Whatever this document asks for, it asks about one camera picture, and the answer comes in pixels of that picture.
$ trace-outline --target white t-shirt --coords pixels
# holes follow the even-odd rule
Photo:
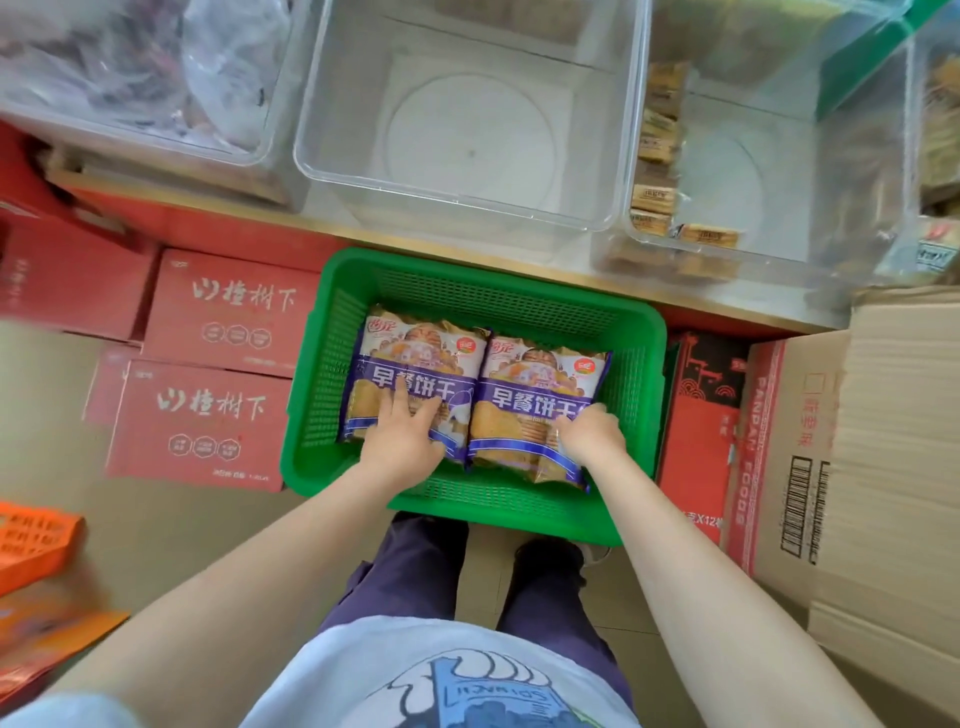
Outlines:
[[[58,693],[0,728],[142,728],[116,701]],[[600,677],[511,635],[441,619],[367,617],[313,639],[242,728],[637,726]]]

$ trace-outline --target box flap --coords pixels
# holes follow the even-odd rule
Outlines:
[[[810,633],[960,716],[960,290],[857,301]]]

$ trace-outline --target red and black box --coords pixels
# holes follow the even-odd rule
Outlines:
[[[666,357],[656,480],[716,544],[749,353],[748,342],[685,331],[671,340]]]

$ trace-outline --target transparent plastic container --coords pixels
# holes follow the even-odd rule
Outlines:
[[[290,35],[273,98],[270,99],[262,131],[258,133],[256,128],[252,130],[254,143],[249,145],[249,151],[235,145],[218,145],[212,137],[208,138],[209,135],[199,133],[171,138],[169,134],[151,133],[147,129],[141,131],[120,121],[108,123],[103,117],[83,118],[77,113],[58,108],[56,95],[49,97],[52,99],[49,104],[40,105],[22,99],[13,100],[0,93],[0,116],[26,132],[77,151],[81,156],[92,153],[105,158],[122,158],[286,207],[299,208],[306,198],[309,181],[293,163],[291,149],[309,54],[323,4],[323,0],[296,0],[292,4]],[[189,12],[186,0],[175,7],[180,7],[181,12]],[[183,30],[177,29],[177,43],[181,42],[183,33]],[[174,63],[177,62],[178,53],[173,52]],[[0,71],[3,69],[4,60],[0,58]],[[170,72],[172,77],[182,78],[180,74],[184,70],[172,68]],[[142,101],[150,103],[148,98]],[[198,104],[195,100],[189,102],[185,115],[190,114],[191,105]],[[118,105],[118,108],[122,112],[122,105]],[[204,112],[209,113],[210,109],[204,109]]]
[[[916,35],[923,97],[918,154],[922,216],[901,235],[877,273],[897,284],[936,280],[955,260],[960,217],[960,2],[934,13]]]
[[[539,251],[616,221],[644,0],[328,0],[294,156],[361,223]]]
[[[697,224],[736,231],[738,240],[718,247],[637,231],[628,181],[618,229],[594,236],[594,264],[811,290],[873,280],[916,214],[919,98],[910,29],[876,8],[804,0],[763,6],[766,14],[728,12],[739,28],[732,37],[742,42],[724,36],[710,44],[719,22],[710,13],[691,10],[680,22],[677,3],[663,5],[676,22],[658,19],[655,7],[650,62],[692,65],[679,115],[672,234]],[[774,33],[777,13],[790,9],[796,15]],[[763,31],[756,44],[747,42],[745,18]]]

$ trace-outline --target green box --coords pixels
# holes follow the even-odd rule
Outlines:
[[[307,322],[287,412],[280,471],[313,496],[353,465],[357,443],[338,443],[341,404],[357,334],[368,309],[388,309],[461,327],[486,327],[547,346],[613,352],[598,400],[620,418],[627,450],[655,466],[666,326],[640,301],[479,268],[351,248],[327,262]],[[620,537],[596,488],[534,484],[505,469],[465,473],[444,461],[392,502],[397,510],[517,528],[617,546]]]

